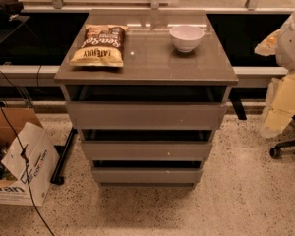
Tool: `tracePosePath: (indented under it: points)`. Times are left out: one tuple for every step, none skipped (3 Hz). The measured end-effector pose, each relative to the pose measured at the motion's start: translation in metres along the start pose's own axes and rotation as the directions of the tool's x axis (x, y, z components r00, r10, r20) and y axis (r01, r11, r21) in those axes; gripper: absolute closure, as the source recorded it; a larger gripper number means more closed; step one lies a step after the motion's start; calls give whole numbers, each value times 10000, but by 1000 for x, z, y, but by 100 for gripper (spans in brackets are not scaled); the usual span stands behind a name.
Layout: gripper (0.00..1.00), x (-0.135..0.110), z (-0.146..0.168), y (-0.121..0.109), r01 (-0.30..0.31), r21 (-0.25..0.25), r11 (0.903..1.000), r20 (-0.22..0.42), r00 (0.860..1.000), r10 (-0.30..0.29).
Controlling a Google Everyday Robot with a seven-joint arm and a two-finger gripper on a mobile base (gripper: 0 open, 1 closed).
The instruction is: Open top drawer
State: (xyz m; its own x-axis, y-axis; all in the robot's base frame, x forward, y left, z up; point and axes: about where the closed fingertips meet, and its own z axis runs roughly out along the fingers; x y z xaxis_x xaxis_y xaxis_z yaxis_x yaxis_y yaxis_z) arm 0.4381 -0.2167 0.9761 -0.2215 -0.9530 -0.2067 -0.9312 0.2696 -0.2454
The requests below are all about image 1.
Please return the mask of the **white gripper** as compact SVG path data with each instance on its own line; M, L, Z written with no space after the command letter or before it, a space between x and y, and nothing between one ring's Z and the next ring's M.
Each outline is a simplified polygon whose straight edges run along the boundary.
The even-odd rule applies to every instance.
M261 56L275 54L280 30L276 30L259 43L254 52ZM285 129L295 115L295 72L281 79L273 78L268 86L269 110L265 114L268 129Z

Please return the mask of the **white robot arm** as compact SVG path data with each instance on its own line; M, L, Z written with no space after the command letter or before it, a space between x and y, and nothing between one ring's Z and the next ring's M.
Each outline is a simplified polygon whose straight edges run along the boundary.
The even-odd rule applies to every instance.
M276 63L287 69L281 80L272 80L268 86L270 104L264 111L265 131L280 134L295 115L295 11L271 33L254 52L262 56L274 55Z

